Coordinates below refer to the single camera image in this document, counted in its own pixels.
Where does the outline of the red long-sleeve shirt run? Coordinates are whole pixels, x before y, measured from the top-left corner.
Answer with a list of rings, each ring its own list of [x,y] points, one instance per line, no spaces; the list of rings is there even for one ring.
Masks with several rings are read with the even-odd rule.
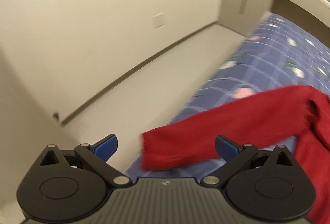
[[[217,157],[215,139],[268,147],[296,137],[294,157],[316,189],[312,223],[329,223],[329,98],[311,86],[257,93],[143,133],[144,170],[167,170]]]

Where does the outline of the blue plaid floral quilt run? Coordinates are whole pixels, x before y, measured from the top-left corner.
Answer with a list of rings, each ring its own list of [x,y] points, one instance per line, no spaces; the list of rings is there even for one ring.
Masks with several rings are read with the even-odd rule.
[[[289,19],[269,14],[171,122],[292,84],[329,94],[329,48]]]

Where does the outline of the white wall outlet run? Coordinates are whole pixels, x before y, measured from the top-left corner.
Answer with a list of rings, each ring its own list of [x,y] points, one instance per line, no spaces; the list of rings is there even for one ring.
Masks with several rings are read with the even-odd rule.
[[[159,28],[165,24],[164,13],[153,17],[153,28]]]

